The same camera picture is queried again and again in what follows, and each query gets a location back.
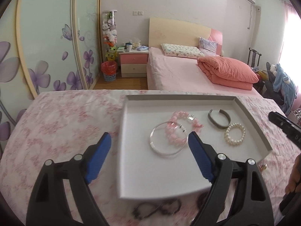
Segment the white cup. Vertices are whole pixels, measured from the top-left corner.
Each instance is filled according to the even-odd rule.
[[[131,52],[132,49],[133,49],[133,44],[127,44],[126,49],[127,49],[128,52]]]

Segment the curtain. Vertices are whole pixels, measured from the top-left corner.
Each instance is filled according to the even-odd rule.
[[[297,87],[298,96],[294,101],[293,111],[301,108],[301,18],[291,4],[285,2],[284,5],[286,25],[279,63]]]

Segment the pink floral tablecloth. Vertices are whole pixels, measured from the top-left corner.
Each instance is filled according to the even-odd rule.
[[[159,213],[143,221],[134,220],[137,201],[120,200],[116,189],[117,136],[125,95],[191,94],[187,92],[147,90],[81,90],[43,92],[31,104],[13,131],[0,163],[0,191],[18,218],[25,222],[28,201],[37,175],[47,159],[70,160],[97,143],[104,132],[112,136],[112,147],[91,192],[112,226],[189,225],[197,214],[198,194],[181,197],[181,210],[173,216]],[[273,100],[239,97],[269,140],[273,151],[262,161],[263,172],[276,215],[282,200],[298,148],[268,120],[270,111],[282,113]],[[67,199],[74,219],[81,221],[65,183]],[[231,204],[230,191],[226,207]]]

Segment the sliding wardrobe door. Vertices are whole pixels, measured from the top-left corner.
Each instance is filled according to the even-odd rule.
[[[16,8],[17,0],[12,0],[0,19],[0,157],[15,125],[33,100],[17,49]]]
[[[98,35],[98,0],[75,0],[76,29],[80,37],[77,38],[79,58],[87,88],[94,87],[99,77],[99,35]]]
[[[71,0],[18,1],[21,63],[28,70],[31,90],[37,94],[84,89],[74,47],[74,40],[83,35],[72,31],[71,6]]]

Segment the white wall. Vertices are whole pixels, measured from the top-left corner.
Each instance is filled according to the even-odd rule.
[[[279,60],[285,29],[285,9],[284,3],[279,0],[257,0],[256,3],[261,6],[261,13],[256,15],[251,48],[262,54],[259,67],[266,69],[266,62],[277,64]]]
[[[101,10],[117,9],[118,44],[138,37],[148,44],[149,18],[161,17],[201,24],[223,32],[225,56],[246,61],[255,23],[247,0],[101,0]],[[133,16],[144,11],[144,16]]]

